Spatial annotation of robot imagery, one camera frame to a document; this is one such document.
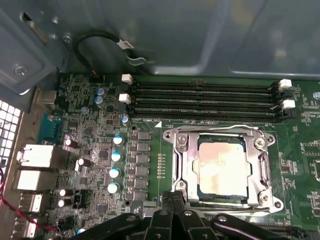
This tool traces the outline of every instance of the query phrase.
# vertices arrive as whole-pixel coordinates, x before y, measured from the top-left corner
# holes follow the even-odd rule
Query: mounting hole
[[[272,136],[267,138],[268,143],[272,143],[274,141],[274,138]]]
[[[125,202],[124,202],[124,205],[125,205],[126,207],[129,207],[129,206],[131,206],[131,202],[130,202],[130,201],[125,201]]]
[[[279,208],[281,208],[281,203],[280,203],[279,201],[276,201],[276,202],[274,203],[274,206],[275,206],[277,209],[279,209]]]

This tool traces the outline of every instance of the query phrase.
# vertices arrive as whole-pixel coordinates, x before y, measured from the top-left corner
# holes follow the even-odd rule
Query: screw
[[[129,216],[126,220],[128,221],[128,222],[132,222],[132,221],[134,221],[136,218],[134,217],[134,216]]]
[[[275,206],[277,209],[279,209],[279,208],[281,208],[281,203],[280,203],[279,201],[276,201],[276,202],[274,203],[274,206]]]
[[[184,215],[191,216],[192,215],[192,211],[184,211]]]
[[[272,136],[270,136],[270,137],[267,138],[267,141],[268,141],[269,143],[272,143],[272,142],[274,141],[274,138],[273,138]]]
[[[225,216],[218,216],[220,222],[226,222],[228,219]]]
[[[184,144],[184,143],[186,142],[186,138],[185,138],[184,136],[180,136],[180,137],[178,138],[178,142],[179,142],[180,144]]]
[[[262,202],[266,202],[266,201],[268,201],[268,199],[269,199],[269,197],[267,195],[262,195],[261,196],[261,201]]]
[[[72,38],[70,33],[66,33],[62,36],[62,41],[64,41],[67,44],[71,44],[72,43]]]
[[[18,76],[25,76],[28,74],[28,72],[29,72],[28,68],[23,65],[18,65],[14,69],[14,74]]]
[[[53,23],[58,24],[59,23],[59,18],[57,16],[54,16],[51,20]]]
[[[256,145],[257,147],[262,148],[262,147],[264,147],[264,146],[266,145],[266,142],[265,142],[265,140],[263,140],[262,138],[257,138],[257,139],[255,140],[255,145]]]
[[[316,100],[320,100],[320,91],[316,91],[313,93],[313,98]]]

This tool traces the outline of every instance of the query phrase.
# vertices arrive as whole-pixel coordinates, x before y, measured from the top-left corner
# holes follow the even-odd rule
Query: integrated circuit chip
[[[84,149],[84,150],[82,151],[82,154],[83,154],[83,155],[90,155],[90,150],[89,150],[89,149]]]
[[[84,131],[84,135],[92,135],[94,133],[94,128],[93,127],[87,127]]]
[[[108,206],[106,204],[98,204],[96,208],[98,214],[105,214],[108,210]]]
[[[126,181],[126,186],[127,187],[134,187],[135,186],[135,182],[134,181]]]
[[[87,185],[88,178],[87,177],[80,177],[80,184]]]
[[[137,151],[148,153],[150,151],[150,144],[146,142],[139,142],[137,145]]]
[[[129,149],[131,152],[136,152],[138,150],[137,142],[135,142],[135,141],[131,142]]]
[[[99,152],[99,158],[100,158],[100,159],[107,159],[107,158],[108,158],[108,155],[109,155],[109,153],[108,153],[107,150],[101,150],[101,151]]]
[[[125,193],[125,196],[124,196],[124,199],[126,199],[126,200],[133,200],[133,199],[134,199],[134,194],[133,194],[133,193],[130,193],[130,192],[126,192],[126,193]]]
[[[150,132],[147,131],[140,131],[138,133],[138,140],[149,140],[150,139]]]
[[[105,108],[105,111],[108,112],[108,113],[113,112],[113,111],[114,111],[114,106],[108,105],[108,106]]]
[[[113,119],[113,125],[114,126],[120,126],[121,125],[121,120],[119,118]]]
[[[77,130],[78,123],[76,121],[70,121],[69,122],[69,128],[72,130]]]
[[[139,154],[136,156],[136,163],[137,164],[148,164],[149,159],[150,159],[149,155]]]
[[[149,174],[149,168],[146,166],[137,166],[135,169],[135,175],[147,177]]]
[[[134,187],[136,189],[146,189],[148,187],[148,180],[143,178],[137,178],[134,181]]]
[[[134,191],[134,200],[135,201],[147,200],[147,192],[146,191]]]

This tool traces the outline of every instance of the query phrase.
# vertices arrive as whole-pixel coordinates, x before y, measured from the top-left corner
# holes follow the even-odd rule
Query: red wire
[[[3,205],[7,206],[12,211],[15,211],[21,218],[26,219],[28,222],[34,224],[39,229],[45,229],[45,230],[49,230],[49,231],[53,231],[53,232],[57,231],[56,228],[51,227],[51,226],[41,226],[39,223],[35,222],[35,220],[33,220],[32,218],[26,216],[16,206],[12,206],[10,203],[8,203],[4,198],[4,187],[5,187],[6,179],[5,179],[5,176],[4,176],[4,172],[2,171],[1,168],[0,168],[0,178],[2,178],[1,179],[1,184],[0,184],[0,201],[1,201],[1,203]]]

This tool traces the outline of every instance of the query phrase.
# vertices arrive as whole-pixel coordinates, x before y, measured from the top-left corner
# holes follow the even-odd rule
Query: black memory slot
[[[192,119],[208,121],[231,121],[231,122],[276,122],[273,115],[247,115],[232,113],[212,113],[212,112],[173,112],[173,111],[151,111],[135,110],[132,115],[134,118],[153,118],[153,119]]]
[[[170,101],[136,101],[134,103],[135,108],[145,109],[189,109],[197,111],[237,111],[237,112],[255,112],[255,113],[273,113],[270,106],[267,105],[250,105],[243,103],[229,103],[227,106],[225,103],[214,104],[211,102],[170,102]]]
[[[227,84],[211,84],[211,83],[175,83],[175,82],[142,82],[136,83],[136,89],[149,90],[202,90],[202,91],[236,91],[247,93],[265,93],[269,94],[268,86],[260,85],[227,85]]]
[[[238,94],[233,96],[228,95],[214,95],[212,93],[194,93],[194,92],[155,92],[155,93],[136,93],[136,99],[172,99],[172,100],[194,100],[194,101],[245,101],[245,102],[267,102],[272,103],[272,99],[266,95],[250,95],[250,94]]]

